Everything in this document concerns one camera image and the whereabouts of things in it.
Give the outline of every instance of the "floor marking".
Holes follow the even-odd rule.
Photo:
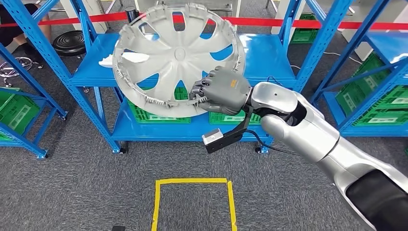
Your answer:
[[[172,178],[156,180],[160,184],[180,184],[180,183],[227,183],[227,178]]]
[[[156,180],[155,193],[154,193],[154,212],[152,220],[152,231],[157,231],[157,222],[159,218],[160,207],[160,185],[162,184],[180,184],[180,183],[226,183],[228,191],[229,213],[231,216],[231,228],[232,231],[237,231],[236,218],[235,218],[235,204],[234,196],[232,194],[232,182],[227,181],[227,178],[171,178]]]
[[[229,201],[229,213],[231,215],[231,228],[232,231],[237,231],[236,217],[235,217],[235,204],[234,204],[234,195],[232,194],[232,182],[231,180],[227,183],[228,189],[228,201]]]

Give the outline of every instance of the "red rope barrier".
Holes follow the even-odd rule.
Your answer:
[[[282,19],[272,18],[249,18],[249,17],[223,17],[230,21],[233,25],[238,26],[281,26]],[[107,13],[90,16],[92,22],[111,22],[127,20],[125,12]],[[174,15],[173,21],[175,23],[182,23],[184,21],[182,15]],[[40,22],[39,25],[65,25],[79,23],[78,18],[56,19]],[[358,29],[361,22],[341,22],[340,29]],[[0,27],[17,26],[17,24],[1,24]],[[320,28],[319,21],[314,20],[295,20],[293,27],[297,28]],[[408,30],[408,23],[374,23],[371,26],[372,30]]]

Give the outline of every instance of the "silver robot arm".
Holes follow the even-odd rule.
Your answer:
[[[196,83],[194,95],[208,98],[203,105],[208,111],[231,115],[243,109],[247,117],[260,115],[262,128],[316,164],[355,217],[371,229],[408,230],[408,178],[340,136],[301,94],[269,82],[251,88],[244,77],[217,67]],[[240,140],[247,121],[225,134],[215,130],[203,135],[208,152]]]

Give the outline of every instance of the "green plastic crate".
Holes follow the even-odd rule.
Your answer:
[[[388,94],[384,95],[374,105],[375,109],[400,108],[408,109],[408,86],[395,86]]]
[[[384,62],[375,54],[371,53],[360,68],[352,75],[358,76],[372,69],[383,66]],[[374,73],[370,76],[345,84],[336,95],[336,100],[344,114],[348,116],[357,108],[365,98],[375,90],[378,85],[389,75],[389,70]]]
[[[0,122],[20,135],[39,112],[39,106],[29,97],[3,91],[0,91],[0,105]],[[0,134],[0,141],[9,140],[7,136]]]
[[[365,98],[364,91],[354,82],[348,84],[336,95],[336,100],[346,116],[351,114]]]
[[[369,110],[353,126],[402,125],[408,121],[408,109]]]
[[[186,100],[189,98],[186,88],[179,87],[176,88],[174,91],[174,97],[176,100]],[[142,124],[149,124],[149,123],[156,123],[156,124],[189,124],[191,123],[191,118],[172,118],[172,117],[163,117],[158,116],[149,112],[144,111],[143,109],[135,106],[131,101],[127,101],[130,110],[132,111],[135,119],[138,123]]]
[[[312,13],[303,13],[300,15],[300,20],[316,20]],[[309,44],[313,43],[318,34],[319,29],[296,28],[294,30],[291,44]]]
[[[245,112],[240,111],[237,115],[225,115],[222,113],[210,112],[210,124],[239,124],[245,119]],[[260,124],[261,117],[252,114],[249,124]]]

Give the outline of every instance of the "shelf rack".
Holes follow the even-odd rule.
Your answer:
[[[37,93],[33,95],[20,91],[14,91],[7,88],[0,88],[0,91],[4,91],[11,94],[19,94],[28,96],[34,100],[34,102],[40,107],[37,115],[30,121],[23,134],[18,134],[7,125],[0,123],[0,132],[10,138],[10,141],[0,141],[0,147],[22,147],[31,151],[38,160],[44,159],[47,155],[47,150],[41,149],[38,143],[46,131],[48,125],[52,121],[55,114],[58,114],[59,118],[65,120],[67,112],[61,108],[60,105],[42,88],[42,86],[21,66],[18,61],[7,51],[7,49],[0,44],[0,55],[20,74],[20,77],[24,79]],[[30,131],[39,115],[43,112],[44,108],[49,107],[50,111],[46,119],[43,121],[41,128],[35,135],[34,139],[30,141],[26,138],[27,133]]]
[[[84,33],[87,54],[73,75],[69,73],[64,63],[37,26],[39,19],[53,7],[57,0],[48,0],[33,16],[27,12],[21,1],[1,1],[48,62],[51,69],[73,95],[85,114],[109,143],[113,153],[123,152],[118,141],[200,141],[201,135],[213,128],[220,128],[222,132],[233,128],[232,125],[210,125],[208,123],[208,114],[195,116],[191,119],[191,123],[186,125],[136,123],[132,119],[126,99],[124,99],[122,92],[117,87],[112,70],[101,67],[98,64],[98,61],[112,53],[118,35],[96,34],[81,0],[70,1],[80,19],[82,30],[89,32]],[[290,67],[287,50],[289,46],[289,31],[300,4],[299,0],[292,0],[290,2],[278,35],[240,35],[246,50],[244,76],[252,85],[260,81],[268,81],[270,77],[273,77],[271,79],[274,79],[274,81],[279,82],[283,86],[301,92],[351,2],[352,0],[337,0],[332,5],[329,13],[324,17],[320,17],[321,29],[297,75],[293,73]],[[85,97],[82,92],[82,86],[94,87],[97,110],[92,107]],[[115,127],[112,131],[108,129],[105,122],[99,87],[113,88],[121,103]],[[273,138],[267,135],[259,125],[251,125],[249,129],[255,130],[265,143],[273,141]],[[256,139],[252,135],[245,134],[242,141],[256,141]],[[263,147],[262,152],[266,153],[268,149]]]
[[[375,22],[389,0],[377,0],[364,22],[348,43],[339,59],[333,65],[329,73],[323,79],[311,102],[317,106],[320,98],[323,98],[334,117],[336,127],[343,136],[408,136],[408,123],[399,126],[352,126],[370,107],[382,96],[391,91],[396,85],[408,85],[408,33],[400,32],[369,32],[370,26]],[[363,41],[366,41],[379,55],[385,66],[375,68],[356,77],[341,81],[329,86],[342,65],[345,63],[353,50]],[[372,75],[379,71],[389,69],[391,73],[381,84],[348,116],[345,116],[335,99],[336,92],[332,89],[357,79]]]

